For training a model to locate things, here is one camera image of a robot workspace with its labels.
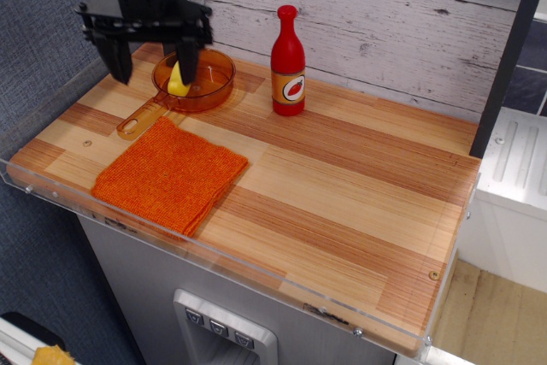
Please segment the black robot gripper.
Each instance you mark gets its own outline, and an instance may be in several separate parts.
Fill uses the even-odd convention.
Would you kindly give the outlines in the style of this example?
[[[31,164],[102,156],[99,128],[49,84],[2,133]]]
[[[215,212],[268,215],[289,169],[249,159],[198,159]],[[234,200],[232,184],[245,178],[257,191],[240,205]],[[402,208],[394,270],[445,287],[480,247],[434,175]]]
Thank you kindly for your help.
[[[132,75],[128,42],[176,44],[185,85],[196,78],[198,47],[212,43],[212,9],[189,0],[88,0],[74,11],[82,17],[86,39],[94,43],[111,76],[124,85]]]

